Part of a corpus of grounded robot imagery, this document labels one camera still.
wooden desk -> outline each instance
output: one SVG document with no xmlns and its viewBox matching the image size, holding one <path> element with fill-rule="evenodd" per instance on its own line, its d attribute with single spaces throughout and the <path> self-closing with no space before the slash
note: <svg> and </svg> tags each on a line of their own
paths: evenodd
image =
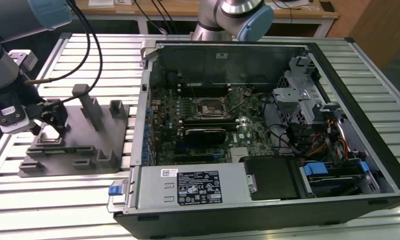
<svg viewBox="0 0 400 240">
<path fill-rule="evenodd" d="M 76 0 L 78 6 L 84 12 L 88 19 L 94 20 L 135 20 L 138 21 L 139 33 L 148 34 L 147 18 L 144 17 L 136 5 L 116 4 L 114 8 L 90 8 L 90 0 Z M 152 4 L 151 0 L 139 0 L 139 4 L 146 14 L 154 21 L 162 21 L 163 18 Z M 182 0 L 163 0 L 172 19 L 175 21 L 198 21 L 199 2 Z M 337 12 L 323 11 L 319 0 L 314 0 L 313 5 L 301 7 L 301 10 L 277 9 L 274 23 L 279 24 L 314 24 L 319 25 L 315 37 L 326 37 L 334 21 L 339 18 Z"/>
</svg>

warning label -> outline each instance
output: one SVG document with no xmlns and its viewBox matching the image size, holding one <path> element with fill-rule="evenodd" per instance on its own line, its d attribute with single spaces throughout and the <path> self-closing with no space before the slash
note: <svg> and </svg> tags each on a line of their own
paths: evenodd
<svg viewBox="0 0 400 240">
<path fill-rule="evenodd" d="M 178 203 L 182 206 L 223 202 L 219 171 L 178 173 Z"/>
</svg>

blue latch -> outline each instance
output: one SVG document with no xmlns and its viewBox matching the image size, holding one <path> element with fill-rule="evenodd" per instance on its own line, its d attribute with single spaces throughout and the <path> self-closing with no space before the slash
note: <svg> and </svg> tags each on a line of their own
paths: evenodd
<svg viewBox="0 0 400 240">
<path fill-rule="evenodd" d="M 220 153 L 216 153 L 216 154 L 214 154 L 214 161 L 218 161 L 218 160 L 219 160 L 219 158 L 220 158 L 220 156 L 222 156 L 222 154 L 220 154 Z"/>
<path fill-rule="evenodd" d="M 329 173 L 327 166 L 323 162 L 309 163 L 303 168 L 307 176 Z"/>
<path fill-rule="evenodd" d="M 123 195 L 123 185 L 112 185 L 108 188 L 110 196 L 122 196 Z"/>
<path fill-rule="evenodd" d="M 362 166 L 363 172 L 367 173 L 370 171 L 370 166 L 369 166 L 367 162 L 366 161 L 361 162 L 361 166 Z"/>
</svg>

gray fixture plate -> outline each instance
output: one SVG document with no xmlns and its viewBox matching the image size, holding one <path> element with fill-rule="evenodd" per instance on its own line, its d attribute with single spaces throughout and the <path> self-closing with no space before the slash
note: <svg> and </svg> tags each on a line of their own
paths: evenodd
<svg viewBox="0 0 400 240">
<path fill-rule="evenodd" d="M 118 117 L 112 117 L 110 106 L 100 106 L 103 128 L 95 131 L 91 121 L 86 118 L 80 106 L 68 106 L 70 131 L 64 135 L 64 144 L 62 146 L 43 147 L 38 146 L 39 136 L 35 138 L 27 151 L 27 156 L 20 167 L 26 164 L 39 161 L 43 167 L 30 167 L 30 170 L 20 170 L 18 175 L 22 178 L 44 177 L 44 176 L 66 176 L 66 175 L 87 175 L 87 174 L 112 174 L 120 171 L 123 148 L 126 140 L 126 132 L 128 125 L 130 106 L 124 106 L 126 113 Z M 62 147 L 88 148 L 95 146 L 96 150 L 92 155 L 80 153 L 52 153 L 32 158 L 30 152 L 34 148 L 56 148 L 58 152 Z M 98 153 L 103 151 L 106 158 L 114 151 L 112 160 L 110 162 L 98 160 Z"/>
</svg>

metal slotted table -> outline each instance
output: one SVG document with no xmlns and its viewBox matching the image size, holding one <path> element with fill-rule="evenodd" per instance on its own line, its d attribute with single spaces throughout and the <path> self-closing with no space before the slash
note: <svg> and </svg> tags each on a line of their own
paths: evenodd
<svg viewBox="0 0 400 240">
<path fill-rule="evenodd" d="M 144 40 L 190 40 L 188 36 L 100 34 L 104 72 L 91 95 L 99 103 L 122 99 L 131 105 L 124 143 L 123 168 L 128 168 L 136 119 L 142 72 L 140 47 Z M 342 38 L 267 37 L 262 41 L 317 42 L 345 81 L 378 132 L 400 162 L 400 93 L 355 43 Z M 83 59 L 84 34 L 59 40 L 39 78 L 59 77 Z M 46 98 L 66 99 L 75 83 L 92 84 L 99 69 L 99 52 L 94 49 L 87 63 L 70 78 L 40 86 Z M 333 91 L 325 84 L 333 99 Z M 78 100 L 71 105 L 80 105 Z M 30 132 L 4 135 L 0 140 L 0 239 L 134 239 L 108 213 L 108 186 L 128 174 L 74 175 L 20 178 L 19 165 L 34 140 Z M 115 197 L 116 205 L 124 199 Z M 310 226 L 270 231 L 186 237 L 194 239 L 400 239 L 400 207 L 381 210 L 331 226 Z"/>
</svg>

